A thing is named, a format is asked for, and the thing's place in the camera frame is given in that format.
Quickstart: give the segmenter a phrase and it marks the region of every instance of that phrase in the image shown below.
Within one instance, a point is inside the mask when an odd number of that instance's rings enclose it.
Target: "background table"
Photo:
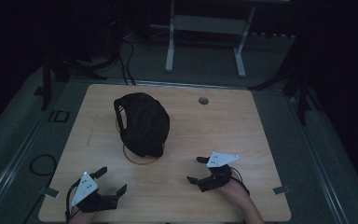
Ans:
[[[116,128],[115,99],[146,92],[159,100],[171,119],[163,157],[139,166],[128,162]],[[200,97],[209,99],[207,105]],[[103,211],[96,221],[230,222],[240,211],[215,190],[200,192],[186,176],[209,176],[196,157],[213,151],[240,155],[230,166],[238,169],[251,197],[266,221],[290,219],[269,144],[249,91],[203,88],[91,85],[62,153],[51,187],[61,192],[47,197],[39,213],[42,221],[64,221],[65,195],[82,173],[103,166],[107,174],[97,180],[100,193],[115,194],[128,184],[117,210]]]

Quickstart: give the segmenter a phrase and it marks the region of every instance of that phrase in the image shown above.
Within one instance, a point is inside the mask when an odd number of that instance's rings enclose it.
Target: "dark fabric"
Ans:
[[[114,104],[124,145],[140,157],[161,157],[162,145],[170,130],[170,117],[161,103],[146,93],[137,92],[116,99]],[[127,117],[126,128],[120,114],[120,106]]]

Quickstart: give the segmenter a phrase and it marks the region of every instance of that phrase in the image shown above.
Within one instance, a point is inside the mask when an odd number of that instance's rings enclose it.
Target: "light wood surface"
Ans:
[[[115,124],[114,100],[133,92],[146,92],[159,100],[171,120],[164,155],[146,166],[125,159]],[[200,97],[208,98],[209,103],[201,105]],[[64,221],[65,196],[70,186],[83,172],[107,166],[107,174],[96,180],[99,192],[115,194],[124,184],[128,184],[128,190],[118,201],[117,210],[100,212],[95,221],[240,221],[239,210],[223,195],[216,190],[202,193],[186,180],[187,175],[210,175],[196,157],[209,157],[213,151],[240,156],[230,166],[240,171],[266,221],[290,219],[285,195],[273,192],[282,184],[249,91],[91,85],[50,185],[61,195],[58,199],[46,197],[39,218]]]

